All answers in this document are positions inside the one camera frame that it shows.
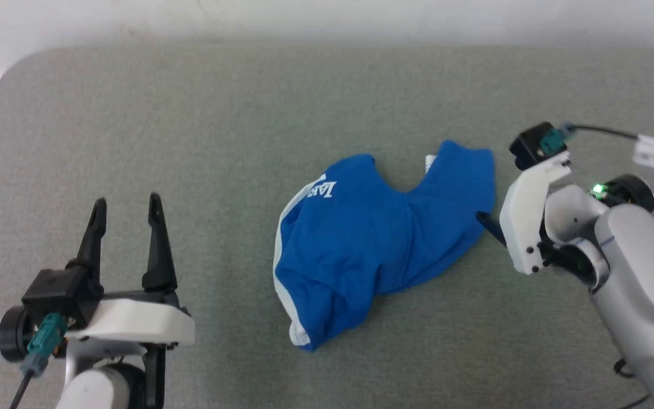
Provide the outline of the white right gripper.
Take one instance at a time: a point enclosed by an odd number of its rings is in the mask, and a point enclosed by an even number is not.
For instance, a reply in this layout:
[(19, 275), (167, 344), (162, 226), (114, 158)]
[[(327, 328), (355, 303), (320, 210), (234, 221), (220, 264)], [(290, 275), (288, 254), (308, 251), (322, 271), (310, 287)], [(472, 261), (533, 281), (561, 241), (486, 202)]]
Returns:
[(550, 186), (571, 173), (570, 155), (556, 155), (528, 168), (509, 186), (499, 221), (488, 212), (476, 212), (476, 220), (507, 248), (514, 269), (534, 274), (543, 259), (538, 249), (545, 202)]

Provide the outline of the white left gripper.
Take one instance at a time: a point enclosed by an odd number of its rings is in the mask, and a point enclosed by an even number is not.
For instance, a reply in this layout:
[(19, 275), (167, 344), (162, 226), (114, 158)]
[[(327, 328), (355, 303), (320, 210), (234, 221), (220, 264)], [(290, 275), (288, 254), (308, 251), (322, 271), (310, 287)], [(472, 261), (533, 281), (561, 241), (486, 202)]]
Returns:
[[(178, 282), (173, 254), (162, 200), (156, 192), (149, 197), (148, 225), (151, 236), (142, 288), (145, 291), (175, 291)], [(94, 202), (78, 253), (67, 262), (66, 269), (86, 269), (89, 277), (99, 283), (101, 243), (106, 229), (107, 202), (100, 197)], [(77, 331), (70, 329), (66, 337), (191, 346), (195, 344), (195, 320), (169, 304), (127, 298), (104, 299), (99, 301), (86, 327)]]

